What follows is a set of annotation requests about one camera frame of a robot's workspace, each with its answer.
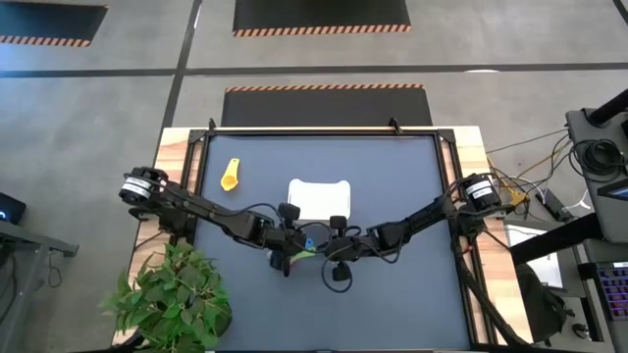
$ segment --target potted plant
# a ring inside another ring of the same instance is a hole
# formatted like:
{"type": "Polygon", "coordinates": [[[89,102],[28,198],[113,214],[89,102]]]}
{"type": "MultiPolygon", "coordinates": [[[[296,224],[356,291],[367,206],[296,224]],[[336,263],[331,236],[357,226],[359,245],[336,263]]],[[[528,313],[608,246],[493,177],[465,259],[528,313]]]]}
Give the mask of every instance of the potted plant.
{"type": "Polygon", "coordinates": [[[205,352],[229,327],[232,310],[211,260],[187,243],[166,244],[161,266],[146,259],[131,287],[127,272],[103,306],[116,315],[116,330],[137,327],[151,353],[205,352]]]}

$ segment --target wooden table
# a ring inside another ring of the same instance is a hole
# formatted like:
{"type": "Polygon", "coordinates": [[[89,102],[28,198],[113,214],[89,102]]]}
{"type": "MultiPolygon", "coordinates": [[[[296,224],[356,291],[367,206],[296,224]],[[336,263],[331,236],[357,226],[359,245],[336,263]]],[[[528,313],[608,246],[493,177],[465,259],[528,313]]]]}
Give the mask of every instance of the wooden table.
{"type": "MultiPolygon", "coordinates": [[[[235,131],[238,129],[272,129],[277,130],[282,127],[217,127],[217,130],[235,131]]],[[[295,127],[285,127],[286,129],[295,129],[295,127]]],[[[334,127],[337,129],[352,129],[356,127],[334,127]]],[[[482,135],[480,129],[477,126],[440,126],[440,127],[404,127],[403,129],[453,129],[455,133],[455,142],[457,147],[457,154],[464,177],[473,173],[487,173],[489,171],[489,164],[486,158],[486,151],[484,149],[484,143],[482,142],[482,135]]],[[[165,128],[159,143],[159,149],[157,152],[157,159],[155,161],[155,168],[165,171],[171,181],[179,182],[182,177],[183,159],[185,151],[187,149],[187,138],[189,131],[188,127],[171,127],[165,128]]],[[[322,129],[320,127],[312,127],[311,129],[322,129]]],[[[388,129],[388,127],[360,127],[360,129],[388,129]]],[[[453,162],[450,158],[448,144],[442,144],[446,173],[449,182],[455,180],[453,162]]],[[[190,180],[188,187],[192,190],[196,183],[197,166],[199,160],[199,153],[193,156],[192,168],[190,173],[190,180]]],[[[506,242],[505,230],[503,222],[495,219],[486,219],[486,224],[489,231],[499,238],[502,242],[506,242]]],[[[135,243],[142,242],[150,236],[159,232],[157,228],[157,221],[144,222],[140,225],[135,243]]],[[[169,235],[162,234],[156,237],[154,240],[142,245],[137,249],[131,257],[131,266],[129,270],[130,282],[132,284],[139,268],[143,264],[144,260],[153,252],[163,252],[164,243],[168,242],[169,235]]],[[[489,297],[494,305],[497,307],[501,315],[512,326],[515,332],[526,341],[532,342],[532,334],[528,325],[528,318],[523,306],[523,300],[521,299],[521,293],[519,291],[519,284],[512,263],[510,254],[500,247],[500,245],[492,240],[487,235],[478,237],[478,250],[480,252],[480,258],[482,261],[482,270],[486,281],[489,297]]],[[[471,259],[467,256],[467,266],[471,269],[471,259]]],[[[151,265],[159,265],[162,261],[161,257],[154,256],[151,259],[151,265]]],[[[484,317],[482,309],[479,303],[473,297],[472,298],[473,315],[475,319],[476,328],[478,331],[478,341],[481,343],[488,342],[487,333],[484,326],[484,317]]],[[[131,331],[127,331],[127,335],[122,335],[121,332],[116,332],[113,338],[113,344],[120,344],[124,342],[127,337],[132,334],[131,331]]],[[[499,342],[505,344],[503,338],[497,333],[499,342]]]]}

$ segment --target blue object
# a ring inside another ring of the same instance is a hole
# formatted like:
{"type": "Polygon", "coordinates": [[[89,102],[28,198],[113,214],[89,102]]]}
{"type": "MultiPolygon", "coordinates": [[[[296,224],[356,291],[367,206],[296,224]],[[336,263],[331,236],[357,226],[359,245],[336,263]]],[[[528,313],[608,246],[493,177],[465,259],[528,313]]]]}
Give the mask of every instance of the blue object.
{"type": "MultiPolygon", "coordinates": [[[[203,197],[233,210],[288,199],[294,178],[351,185],[350,225],[401,220],[443,193],[435,142],[429,136],[307,137],[218,135],[208,155],[203,197]],[[239,186],[224,192],[220,178],[240,158],[239,186]]],[[[275,219],[271,210],[254,211],[275,219]]],[[[327,237],[310,227],[316,244],[327,237]]],[[[216,350],[468,349],[465,316],[446,222],[414,236],[398,263],[378,258],[349,263],[353,287],[345,294],[321,281],[324,258],[300,261],[286,278],[268,265],[267,252],[235,243],[201,222],[195,247],[215,264],[229,292],[234,319],[216,350]]],[[[346,282],[332,281],[338,288],[346,282]]]]}

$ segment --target concrete floor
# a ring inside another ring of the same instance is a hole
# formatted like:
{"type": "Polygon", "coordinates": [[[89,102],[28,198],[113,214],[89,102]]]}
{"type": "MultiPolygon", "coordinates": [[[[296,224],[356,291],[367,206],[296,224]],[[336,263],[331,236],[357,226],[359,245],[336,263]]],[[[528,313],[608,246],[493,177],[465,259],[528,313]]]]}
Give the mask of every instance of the concrete floor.
{"type": "MultiPolygon", "coordinates": [[[[628,62],[628,26],[610,0],[407,0],[409,33],[240,39],[231,37],[234,2],[205,0],[189,68],[628,62]]],[[[192,0],[108,3],[90,47],[0,45],[0,71],[176,67],[192,0]]],[[[117,197],[122,173],[152,163],[173,80],[1,76],[0,191],[27,202],[26,227],[80,244],[76,258],[56,259],[64,284],[37,293],[24,351],[106,347],[113,320],[97,305],[129,263],[137,227],[117,197]]],[[[229,86],[417,82],[426,85],[435,126],[480,126],[493,149],[561,128],[566,111],[599,106],[627,81],[628,71],[189,76],[173,125],[218,122],[229,86]]],[[[492,157],[516,174],[559,138],[492,157]]],[[[566,166],[556,178],[561,183],[549,186],[565,204],[580,199],[584,181],[566,166]]]]}

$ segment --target yellow and black striped tape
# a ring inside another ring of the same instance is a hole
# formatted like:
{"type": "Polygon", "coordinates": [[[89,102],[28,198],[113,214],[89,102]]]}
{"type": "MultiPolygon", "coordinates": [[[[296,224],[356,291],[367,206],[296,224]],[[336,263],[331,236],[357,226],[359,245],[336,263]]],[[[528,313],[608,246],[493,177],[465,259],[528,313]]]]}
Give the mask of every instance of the yellow and black striped tape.
{"type": "Polygon", "coordinates": [[[227,92],[245,91],[281,91],[281,90],[320,90],[320,89],[391,89],[391,88],[423,88],[419,83],[397,83],[397,84],[302,84],[302,85],[279,85],[279,86],[243,86],[230,87],[227,92]]]}
{"type": "Polygon", "coordinates": [[[15,35],[0,35],[0,44],[27,44],[27,45],[52,45],[86,47],[91,44],[89,40],[68,38],[44,38],[15,35]]]}
{"type": "Polygon", "coordinates": [[[408,32],[410,30],[412,30],[412,25],[329,25],[289,28],[238,29],[234,32],[234,36],[251,37],[302,34],[384,33],[408,32]]]}

